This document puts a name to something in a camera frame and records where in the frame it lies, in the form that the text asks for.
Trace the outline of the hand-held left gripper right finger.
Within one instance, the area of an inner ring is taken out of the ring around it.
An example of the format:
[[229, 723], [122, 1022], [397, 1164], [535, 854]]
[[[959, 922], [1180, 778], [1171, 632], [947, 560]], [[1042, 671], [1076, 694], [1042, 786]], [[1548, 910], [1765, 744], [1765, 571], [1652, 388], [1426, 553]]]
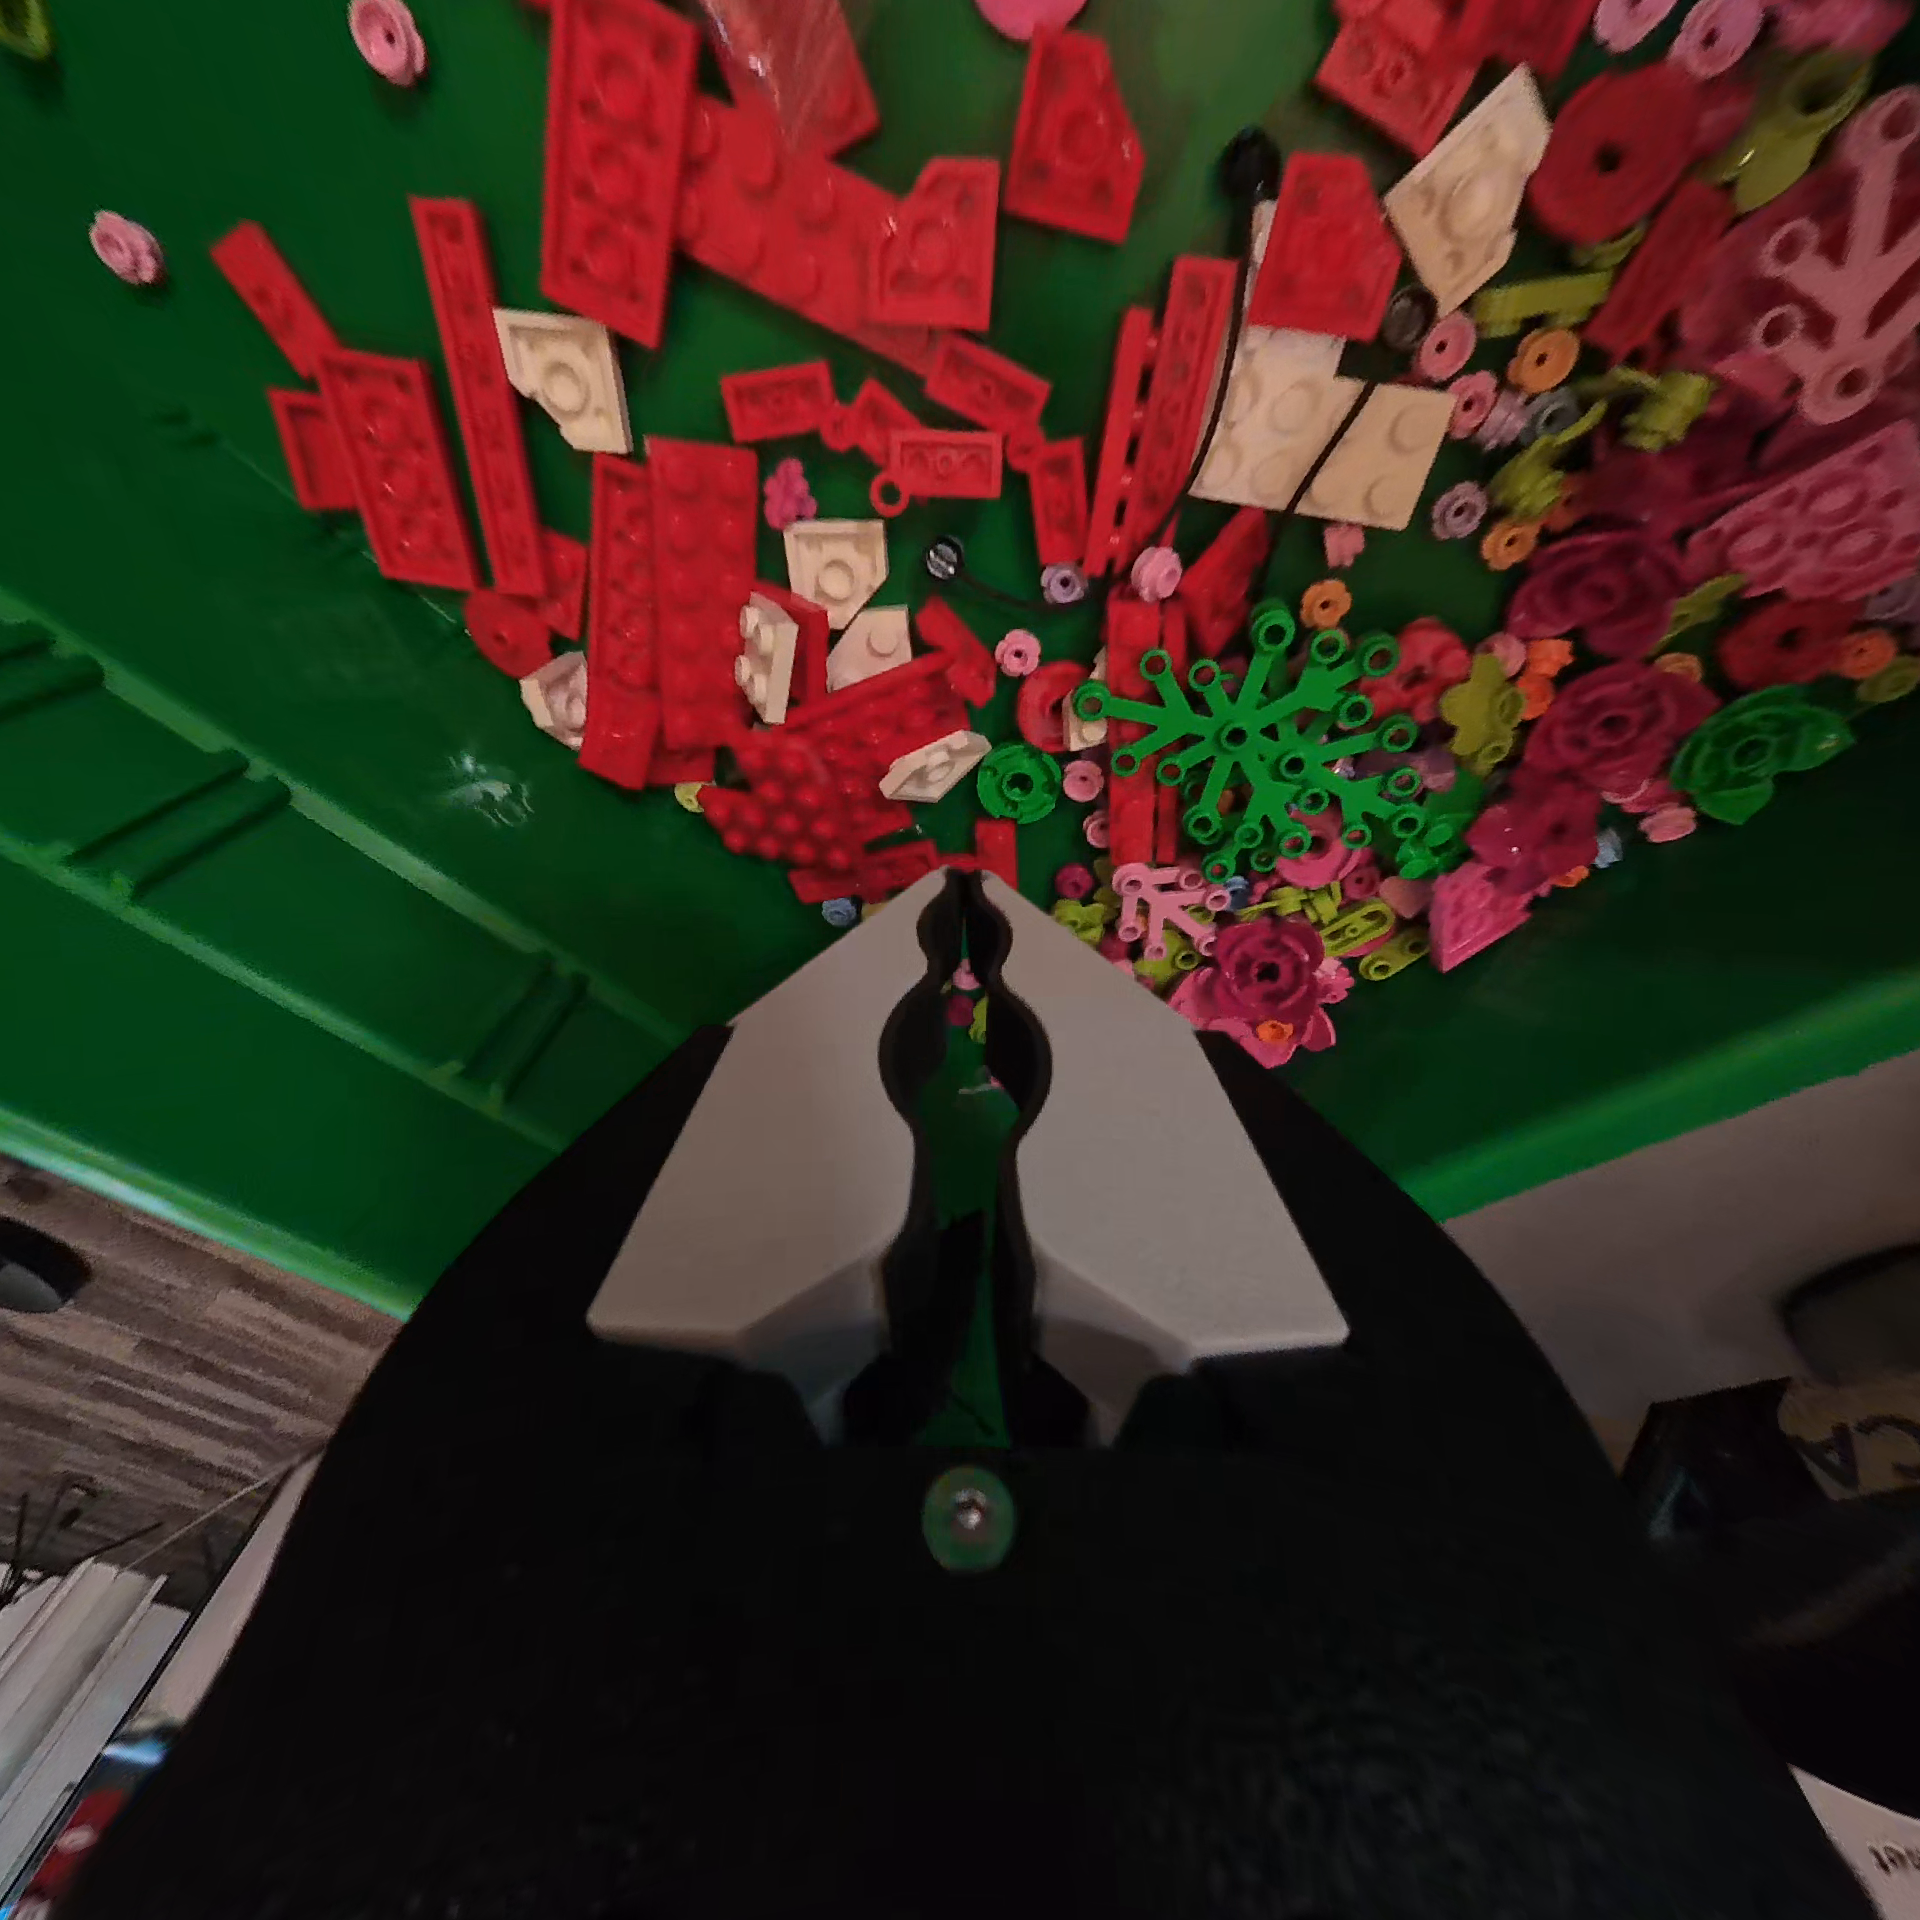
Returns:
[[1339, 1311], [1187, 1020], [994, 876], [966, 886], [999, 1153], [994, 1363], [1017, 1446], [1110, 1439], [1157, 1378], [1337, 1354]]

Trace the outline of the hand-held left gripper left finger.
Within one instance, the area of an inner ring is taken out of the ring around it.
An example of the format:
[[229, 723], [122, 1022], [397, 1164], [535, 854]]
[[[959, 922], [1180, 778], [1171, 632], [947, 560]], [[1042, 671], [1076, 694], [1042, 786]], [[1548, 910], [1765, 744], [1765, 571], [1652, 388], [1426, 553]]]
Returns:
[[922, 1430], [970, 1339], [918, 1114], [971, 878], [941, 870], [727, 1027], [588, 1307], [615, 1345], [778, 1374], [827, 1426]]

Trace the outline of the green plastic bin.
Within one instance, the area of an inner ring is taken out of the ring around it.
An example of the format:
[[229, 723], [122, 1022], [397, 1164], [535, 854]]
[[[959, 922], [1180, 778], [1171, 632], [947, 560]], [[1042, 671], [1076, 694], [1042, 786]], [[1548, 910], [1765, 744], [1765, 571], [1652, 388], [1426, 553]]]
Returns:
[[[407, 1312], [684, 1036], [826, 947], [778, 870], [541, 736], [462, 598], [306, 512], [300, 386], [211, 248], [263, 224], [337, 336], [427, 366], [411, 196], [539, 289], [547, 16], [45, 4], [4, 50], [4, 1153]], [[159, 286], [90, 222], [148, 226]], [[1509, 947], [1351, 1003], [1290, 1078], [1466, 1217], [1915, 1048], [1915, 697], [1753, 824], [1627, 850]]]

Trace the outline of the pile of red lego plates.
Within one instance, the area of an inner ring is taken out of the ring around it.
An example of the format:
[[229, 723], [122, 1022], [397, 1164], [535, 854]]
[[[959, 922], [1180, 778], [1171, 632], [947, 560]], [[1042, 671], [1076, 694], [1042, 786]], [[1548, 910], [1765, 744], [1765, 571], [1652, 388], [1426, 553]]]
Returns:
[[1442, 22], [1423, 54], [1395, 8], [1343, 4], [1317, 86], [1420, 164], [1391, 192], [1323, 137], [1241, 129], [1221, 156], [1234, 207], [1226, 256], [1180, 256], [1165, 313], [1132, 308], [1115, 342], [1094, 487], [1076, 439], [1046, 432], [1049, 384], [988, 347], [1005, 217], [1124, 248], [1145, 140], [1113, 54], [1037, 8], [1005, 161], [932, 154], [894, 192], [846, 164], [877, 124], [838, 4], [708, 4], [729, 102], [703, 94], [702, 31], [673, 4], [555, 4], [545, 97], [539, 289], [554, 313], [495, 307], [486, 230], [467, 200], [411, 196], [423, 283], [465, 434], [465, 520], [434, 382], [358, 352], [326, 326], [255, 224], [211, 250], [300, 374], [277, 392], [302, 504], [354, 522], [396, 591], [460, 594], [477, 652], [518, 676], [571, 761], [625, 795], [707, 784], [717, 761], [774, 747], [754, 728], [753, 666], [732, 617], [756, 564], [750, 441], [826, 434], [865, 447], [877, 518], [1030, 490], [1046, 601], [1086, 588], [1138, 600], [1155, 540], [1187, 494], [1236, 522], [1189, 569], [1195, 643], [1241, 643], [1245, 575], [1287, 512], [1402, 527], [1453, 395], [1310, 375], [1297, 452], [1255, 452], [1255, 359], [1334, 369], [1343, 343], [1466, 327], [1457, 305], [1505, 263], [1548, 124], [1525, 66], [1459, 119], [1506, 4]]

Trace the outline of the large green lego leaf piece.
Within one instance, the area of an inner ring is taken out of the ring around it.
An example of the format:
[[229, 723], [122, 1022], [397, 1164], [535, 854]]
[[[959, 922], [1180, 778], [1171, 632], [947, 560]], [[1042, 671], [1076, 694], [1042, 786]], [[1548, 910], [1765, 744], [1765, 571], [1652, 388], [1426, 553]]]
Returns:
[[1398, 764], [1362, 774], [1366, 755], [1410, 755], [1420, 723], [1385, 712], [1374, 683], [1402, 666], [1395, 636], [1342, 628], [1301, 634], [1282, 601], [1250, 620], [1245, 666], [1214, 658], [1180, 667], [1163, 644], [1143, 652], [1140, 691], [1118, 689], [1121, 644], [1108, 672], [1086, 681], [1069, 713], [1105, 726], [1110, 778], [1145, 778], [1177, 804], [1182, 848], [1214, 883], [1274, 874], [1306, 858], [1313, 820], [1331, 816], [1334, 848], [1370, 854], [1385, 874], [1426, 881], [1468, 854], [1463, 826], [1434, 810], [1423, 778]]

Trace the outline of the green lego flower base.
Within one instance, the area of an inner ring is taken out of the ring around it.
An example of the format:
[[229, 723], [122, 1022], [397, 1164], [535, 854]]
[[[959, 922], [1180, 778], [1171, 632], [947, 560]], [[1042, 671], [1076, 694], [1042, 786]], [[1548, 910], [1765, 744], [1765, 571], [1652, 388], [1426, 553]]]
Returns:
[[1667, 780], [1693, 812], [1751, 824], [1779, 782], [1812, 774], [1857, 746], [1835, 708], [1798, 687], [1751, 691], [1685, 736]]

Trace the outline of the black bag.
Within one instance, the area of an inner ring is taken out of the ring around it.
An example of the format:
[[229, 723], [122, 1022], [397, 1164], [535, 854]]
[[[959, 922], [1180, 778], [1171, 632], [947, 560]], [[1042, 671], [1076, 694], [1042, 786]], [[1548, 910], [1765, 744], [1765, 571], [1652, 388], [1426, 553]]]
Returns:
[[1801, 1772], [1918, 1814], [1918, 1248], [1779, 1300], [1789, 1376], [1647, 1410], [1622, 1489]]

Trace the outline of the pile of colourful flower pieces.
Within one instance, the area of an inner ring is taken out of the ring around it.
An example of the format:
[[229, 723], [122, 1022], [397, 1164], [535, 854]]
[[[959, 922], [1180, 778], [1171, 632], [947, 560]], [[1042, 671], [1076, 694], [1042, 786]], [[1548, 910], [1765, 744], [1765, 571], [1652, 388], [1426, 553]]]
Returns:
[[[1459, 398], [1403, 527], [1287, 512], [1245, 575], [1241, 650], [1203, 650], [1185, 588], [1239, 505], [1187, 494], [1171, 553], [1086, 666], [1023, 675], [1013, 742], [1063, 767], [1086, 816], [1049, 906], [1199, 1036], [1259, 1068], [1313, 1063], [1353, 1002], [1514, 945], [1634, 841], [1729, 833], [1667, 780], [1686, 734], [1798, 687], [1857, 719], [1915, 694], [1915, 86], [1879, 60], [1915, 4], [1506, 4], [1459, 119], [1525, 66], [1548, 143], [1505, 263], [1410, 351], [1343, 343], [1334, 375]], [[1334, 848], [1214, 883], [1177, 800], [1110, 776], [1086, 681], [1140, 657], [1245, 666], [1252, 614], [1390, 634], [1374, 683], [1468, 854], [1426, 881]]]

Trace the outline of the stack of white papers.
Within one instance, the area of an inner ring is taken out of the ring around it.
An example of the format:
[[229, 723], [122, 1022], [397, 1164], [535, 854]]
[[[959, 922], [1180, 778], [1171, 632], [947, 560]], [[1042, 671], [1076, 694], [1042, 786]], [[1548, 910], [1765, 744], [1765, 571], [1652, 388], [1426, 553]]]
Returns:
[[4, 1610], [3, 1890], [31, 1867], [187, 1614], [162, 1576], [86, 1559]]

